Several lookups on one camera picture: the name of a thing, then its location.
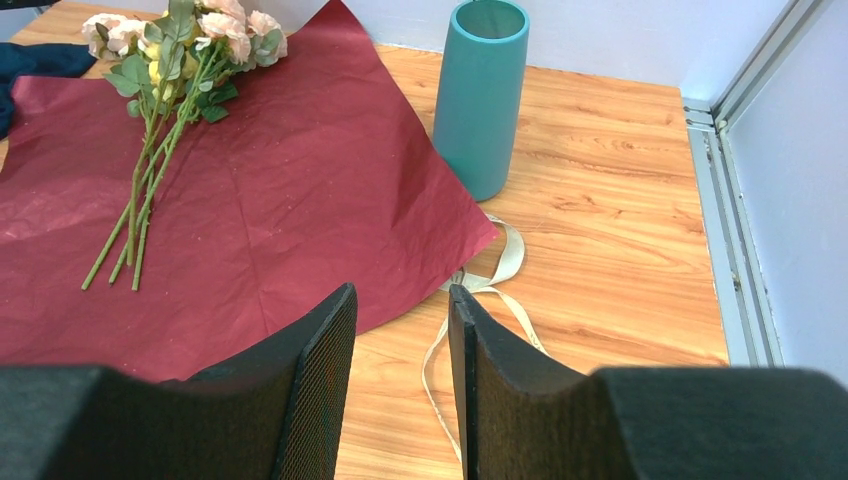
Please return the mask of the pink yellow flower bunch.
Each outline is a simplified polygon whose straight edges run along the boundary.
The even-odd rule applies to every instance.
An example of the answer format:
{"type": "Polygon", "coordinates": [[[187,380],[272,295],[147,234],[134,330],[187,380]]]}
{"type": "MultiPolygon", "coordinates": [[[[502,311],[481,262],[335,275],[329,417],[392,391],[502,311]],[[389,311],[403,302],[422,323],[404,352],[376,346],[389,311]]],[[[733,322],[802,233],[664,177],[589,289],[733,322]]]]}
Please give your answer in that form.
{"type": "Polygon", "coordinates": [[[247,12],[239,1],[171,1],[155,20],[102,13],[87,19],[81,32],[90,54],[111,62],[104,79],[145,127],[129,200],[81,288],[90,287],[124,235],[109,280],[130,270],[137,290],[154,196],[186,127],[224,119],[225,102],[238,95],[233,77],[276,64],[287,56],[288,41],[273,16],[247,12]]]}

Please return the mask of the teal conical vase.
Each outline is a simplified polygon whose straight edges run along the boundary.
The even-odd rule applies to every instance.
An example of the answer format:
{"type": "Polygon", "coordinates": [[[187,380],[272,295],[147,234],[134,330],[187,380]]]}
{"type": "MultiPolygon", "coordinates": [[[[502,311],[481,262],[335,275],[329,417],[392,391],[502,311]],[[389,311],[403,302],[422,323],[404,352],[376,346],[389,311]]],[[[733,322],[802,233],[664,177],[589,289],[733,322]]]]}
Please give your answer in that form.
{"type": "Polygon", "coordinates": [[[527,12],[511,1],[466,1],[449,19],[432,141],[476,201],[507,181],[529,30],[527,12]]]}

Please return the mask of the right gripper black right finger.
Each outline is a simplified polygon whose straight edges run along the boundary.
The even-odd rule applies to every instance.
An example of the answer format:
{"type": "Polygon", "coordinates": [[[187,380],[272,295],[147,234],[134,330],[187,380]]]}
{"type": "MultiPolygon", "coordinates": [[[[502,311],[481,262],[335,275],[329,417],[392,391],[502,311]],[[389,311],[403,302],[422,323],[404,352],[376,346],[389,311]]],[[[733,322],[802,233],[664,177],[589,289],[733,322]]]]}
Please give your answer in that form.
{"type": "Polygon", "coordinates": [[[843,479],[847,391],[793,368],[579,373],[450,288],[468,479],[843,479]]]}

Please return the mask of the cream ribbon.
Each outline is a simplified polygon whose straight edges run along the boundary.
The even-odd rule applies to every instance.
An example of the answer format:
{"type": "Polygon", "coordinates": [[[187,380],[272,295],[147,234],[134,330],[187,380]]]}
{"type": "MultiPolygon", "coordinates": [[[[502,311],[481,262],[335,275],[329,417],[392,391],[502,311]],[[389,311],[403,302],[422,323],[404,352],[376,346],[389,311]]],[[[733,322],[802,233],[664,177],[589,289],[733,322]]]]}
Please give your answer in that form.
{"type": "MultiPolygon", "coordinates": [[[[518,232],[518,230],[512,225],[508,224],[507,222],[492,214],[486,214],[486,216],[492,223],[501,226],[504,229],[506,235],[506,243],[498,258],[494,273],[491,276],[481,276],[469,273],[465,267],[461,267],[440,287],[440,289],[442,291],[447,292],[450,286],[461,285],[472,294],[497,294],[524,330],[525,337],[529,341],[529,343],[541,353],[549,356],[549,352],[543,346],[540,338],[537,335],[533,322],[531,321],[524,307],[512,296],[502,292],[497,288],[498,284],[512,279],[520,271],[526,255],[526,246],[524,239],[522,235],[518,232]]],[[[447,436],[448,440],[450,441],[450,444],[457,460],[459,462],[462,462],[463,456],[461,452],[460,443],[457,438],[452,434],[442,414],[441,408],[438,406],[437,402],[433,397],[432,391],[428,383],[427,375],[427,367],[430,364],[430,360],[436,348],[442,343],[442,341],[447,335],[448,320],[449,317],[446,316],[440,326],[440,329],[435,339],[430,344],[423,357],[420,378],[423,389],[428,397],[428,400],[437,417],[437,420],[441,425],[441,428],[447,436]]]]}

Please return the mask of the maroon wrapping paper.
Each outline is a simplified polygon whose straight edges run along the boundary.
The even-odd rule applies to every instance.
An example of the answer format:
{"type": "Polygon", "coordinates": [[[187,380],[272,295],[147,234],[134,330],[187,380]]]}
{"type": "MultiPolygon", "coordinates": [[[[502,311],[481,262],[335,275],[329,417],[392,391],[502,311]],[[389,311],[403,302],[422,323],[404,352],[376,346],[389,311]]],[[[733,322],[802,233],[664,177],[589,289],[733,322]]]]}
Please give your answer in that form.
{"type": "Polygon", "coordinates": [[[357,328],[404,314],[497,237],[345,4],[227,116],[189,126],[154,200],[140,287],[91,266],[129,198],[143,124],[103,80],[23,77],[1,173],[1,361],[184,379],[342,283],[357,328]]]}

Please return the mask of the right aluminium corner post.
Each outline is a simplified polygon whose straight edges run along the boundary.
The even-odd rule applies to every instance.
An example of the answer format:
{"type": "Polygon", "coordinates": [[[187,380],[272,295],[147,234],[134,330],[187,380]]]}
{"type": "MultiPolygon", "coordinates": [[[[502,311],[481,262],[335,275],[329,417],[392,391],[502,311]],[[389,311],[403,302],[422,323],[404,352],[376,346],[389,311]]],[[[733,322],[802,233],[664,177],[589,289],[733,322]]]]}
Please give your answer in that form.
{"type": "Polygon", "coordinates": [[[830,5],[826,0],[788,2],[717,101],[683,101],[713,286],[733,367],[781,368],[785,362],[729,135],[830,5]]]}

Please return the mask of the dark blue crumpled cloth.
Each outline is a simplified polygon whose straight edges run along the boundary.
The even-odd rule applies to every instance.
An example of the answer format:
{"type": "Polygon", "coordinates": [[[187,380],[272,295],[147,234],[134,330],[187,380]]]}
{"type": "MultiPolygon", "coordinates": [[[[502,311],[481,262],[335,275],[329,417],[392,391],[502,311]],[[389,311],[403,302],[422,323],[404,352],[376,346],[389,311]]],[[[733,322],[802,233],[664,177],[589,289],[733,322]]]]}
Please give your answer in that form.
{"type": "Polygon", "coordinates": [[[96,62],[85,45],[1,43],[1,138],[8,136],[16,110],[12,90],[24,76],[80,78],[96,62]]]}

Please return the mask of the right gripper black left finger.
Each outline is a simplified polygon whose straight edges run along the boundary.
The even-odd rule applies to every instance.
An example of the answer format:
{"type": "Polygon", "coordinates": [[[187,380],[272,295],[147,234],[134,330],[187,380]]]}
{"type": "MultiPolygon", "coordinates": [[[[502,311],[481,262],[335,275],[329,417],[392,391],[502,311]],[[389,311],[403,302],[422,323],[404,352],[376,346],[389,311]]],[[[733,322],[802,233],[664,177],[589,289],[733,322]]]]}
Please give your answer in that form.
{"type": "Polygon", "coordinates": [[[355,287],[185,380],[95,365],[1,370],[5,479],[331,479],[355,287]]]}

